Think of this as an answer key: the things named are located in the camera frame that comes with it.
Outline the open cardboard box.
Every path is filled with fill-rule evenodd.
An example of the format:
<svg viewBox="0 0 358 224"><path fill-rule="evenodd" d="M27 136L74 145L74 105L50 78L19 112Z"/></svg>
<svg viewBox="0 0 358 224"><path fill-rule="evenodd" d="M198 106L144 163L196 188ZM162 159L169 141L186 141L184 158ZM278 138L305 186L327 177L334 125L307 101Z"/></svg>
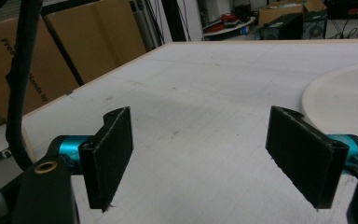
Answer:
<svg viewBox="0 0 358 224"><path fill-rule="evenodd" d="M326 5L322 0L283 0L270 3L259 10L258 27L262 28L265 24L283 15L321 11L325 9Z"/></svg>

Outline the black metal bar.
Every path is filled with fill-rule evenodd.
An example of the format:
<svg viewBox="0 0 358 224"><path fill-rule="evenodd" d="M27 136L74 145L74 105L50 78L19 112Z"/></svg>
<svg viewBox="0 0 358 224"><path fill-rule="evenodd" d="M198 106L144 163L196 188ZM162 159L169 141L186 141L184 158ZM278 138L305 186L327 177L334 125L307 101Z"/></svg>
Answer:
<svg viewBox="0 0 358 224"><path fill-rule="evenodd" d="M66 35L68 34L68 32L65 30L65 25L60 24L52 14L45 15L43 17L43 20L48 27L48 30L53 37L62 57L64 58L66 64L72 72L77 84L79 86L84 85L85 82L83 81L83 78L81 77L76 68L76 64L71 57L70 50L66 47L68 41Z"/></svg>

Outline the white stand with round base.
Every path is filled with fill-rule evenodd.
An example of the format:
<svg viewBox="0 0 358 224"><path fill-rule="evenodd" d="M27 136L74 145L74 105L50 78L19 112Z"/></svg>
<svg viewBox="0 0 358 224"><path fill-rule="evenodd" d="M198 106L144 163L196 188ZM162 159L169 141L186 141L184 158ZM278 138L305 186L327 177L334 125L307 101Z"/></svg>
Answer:
<svg viewBox="0 0 358 224"><path fill-rule="evenodd" d="M323 133L358 135L358 64L313 80L303 92L301 111Z"/></svg>

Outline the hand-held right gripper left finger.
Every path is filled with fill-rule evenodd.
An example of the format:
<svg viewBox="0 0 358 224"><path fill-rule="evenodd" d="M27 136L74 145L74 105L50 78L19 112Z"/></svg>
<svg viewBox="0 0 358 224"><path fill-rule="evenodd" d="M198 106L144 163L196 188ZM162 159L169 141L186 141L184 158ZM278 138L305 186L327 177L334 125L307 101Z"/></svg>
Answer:
<svg viewBox="0 0 358 224"><path fill-rule="evenodd" d="M91 209L109 209L132 152L131 108L106 113L102 128L79 147Z"/></svg>

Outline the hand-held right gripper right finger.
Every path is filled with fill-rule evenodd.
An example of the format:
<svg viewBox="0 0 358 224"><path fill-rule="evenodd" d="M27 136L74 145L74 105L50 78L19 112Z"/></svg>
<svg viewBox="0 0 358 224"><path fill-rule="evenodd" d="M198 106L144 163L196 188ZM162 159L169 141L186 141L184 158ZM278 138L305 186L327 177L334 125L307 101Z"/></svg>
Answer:
<svg viewBox="0 0 358 224"><path fill-rule="evenodd" d="M329 209L349 147L333 140L292 109L270 109L266 150L316 209Z"/></svg>

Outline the red tool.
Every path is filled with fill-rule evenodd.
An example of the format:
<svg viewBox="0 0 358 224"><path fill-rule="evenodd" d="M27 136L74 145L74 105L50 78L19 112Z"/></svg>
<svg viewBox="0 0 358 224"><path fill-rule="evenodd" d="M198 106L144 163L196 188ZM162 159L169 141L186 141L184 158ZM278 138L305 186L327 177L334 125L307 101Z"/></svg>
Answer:
<svg viewBox="0 0 358 224"><path fill-rule="evenodd" d="M227 28L233 28L239 23L240 19L235 14L222 14L217 20L211 21L204 28L204 33L215 33Z"/></svg>

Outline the plain brown cardboard panel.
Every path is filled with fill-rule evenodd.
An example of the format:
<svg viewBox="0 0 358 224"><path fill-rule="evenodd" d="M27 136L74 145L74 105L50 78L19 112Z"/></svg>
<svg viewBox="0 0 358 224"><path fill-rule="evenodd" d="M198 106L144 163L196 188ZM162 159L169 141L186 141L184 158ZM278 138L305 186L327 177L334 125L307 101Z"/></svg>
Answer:
<svg viewBox="0 0 358 224"><path fill-rule="evenodd" d="M65 25L66 47L85 84L146 53L129 0L98 0L49 14Z"/></svg>

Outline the black equipment box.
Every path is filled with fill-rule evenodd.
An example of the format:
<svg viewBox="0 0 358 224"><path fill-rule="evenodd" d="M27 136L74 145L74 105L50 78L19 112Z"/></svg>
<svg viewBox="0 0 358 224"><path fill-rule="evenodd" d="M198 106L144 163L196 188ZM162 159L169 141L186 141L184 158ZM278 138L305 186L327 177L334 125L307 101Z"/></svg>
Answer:
<svg viewBox="0 0 358 224"><path fill-rule="evenodd" d="M280 16L260 30L261 40L297 40L303 35L303 14Z"/></svg>

